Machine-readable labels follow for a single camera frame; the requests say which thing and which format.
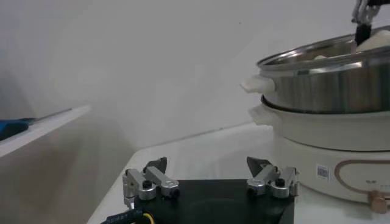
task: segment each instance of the bolt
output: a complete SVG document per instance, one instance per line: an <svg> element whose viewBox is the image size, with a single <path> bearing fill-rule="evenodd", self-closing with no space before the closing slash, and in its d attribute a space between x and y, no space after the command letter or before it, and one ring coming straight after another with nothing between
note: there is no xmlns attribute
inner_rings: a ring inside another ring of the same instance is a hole
<svg viewBox="0 0 390 224"><path fill-rule="evenodd" d="M142 182L142 188L143 189L149 189L152 188L152 182L150 180L145 180Z"/></svg>
<svg viewBox="0 0 390 224"><path fill-rule="evenodd" d="M277 186L277 187L284 187L285 186L285 181L284 181L284 179L281 179L281 178L278 178L278 179L276 179L276 181L275 181L275 185Z"/></svg>

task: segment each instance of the white shelf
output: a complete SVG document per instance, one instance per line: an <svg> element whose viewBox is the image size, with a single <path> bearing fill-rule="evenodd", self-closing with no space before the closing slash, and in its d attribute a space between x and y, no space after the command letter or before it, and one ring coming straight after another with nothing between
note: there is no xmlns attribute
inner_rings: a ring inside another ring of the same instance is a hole
<svg viewBox="0 0 390 224"><path fill-rule="evenodd" d="M28 130L19 133L15 136L0 141L0 157L13 152L22 146L48 134L51 131L81 117L91 110L89 105L72 108L72 110L64 111L60 114L43 119L29 127Z"/></svg>

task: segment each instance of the label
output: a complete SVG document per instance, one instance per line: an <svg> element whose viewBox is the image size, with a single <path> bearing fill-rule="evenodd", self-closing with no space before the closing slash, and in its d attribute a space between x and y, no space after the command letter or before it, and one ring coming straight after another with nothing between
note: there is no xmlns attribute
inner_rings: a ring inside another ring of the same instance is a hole
<svg viewBox="0 0 390 224"><path fill-rule="evenodd" d="M317 164L316 175L318 179L330 181L330 169L327 166Z"/></svg>

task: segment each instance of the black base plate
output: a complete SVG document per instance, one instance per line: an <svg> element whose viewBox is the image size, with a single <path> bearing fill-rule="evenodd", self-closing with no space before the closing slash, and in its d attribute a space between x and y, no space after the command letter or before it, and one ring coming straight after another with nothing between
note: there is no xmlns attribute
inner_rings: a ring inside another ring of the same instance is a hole
<svg viewBox="0 0 390 224"><path fill-rule="evenodd" d="M135 207L154 216L156 224L256 224L294 223L294 198L277 199L269 194L251 198L246 180L179 180L180 197L163 198L160 191L151 201L135 200ZM147 224L142 220L137 224Z"/></svg>

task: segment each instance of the white pot handle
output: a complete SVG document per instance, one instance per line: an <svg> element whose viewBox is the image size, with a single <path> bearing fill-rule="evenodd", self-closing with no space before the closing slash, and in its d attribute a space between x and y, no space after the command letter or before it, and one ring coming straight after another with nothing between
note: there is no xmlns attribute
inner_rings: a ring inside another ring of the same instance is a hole
<svg viewBox="0 0 390 224"><path fill-rule="evenodd" d="M274 81L261 75L255 75L251 79L242 82L241 87L247 93L267 94L275 91Z"/></svg>
<svg viewBox="0 0 390 224"><path fill-rule="evenodd" d="M257 125L275 126L280 121L279 116L275 112L267 110L263 104L253 107L248 112Z"/></svg>

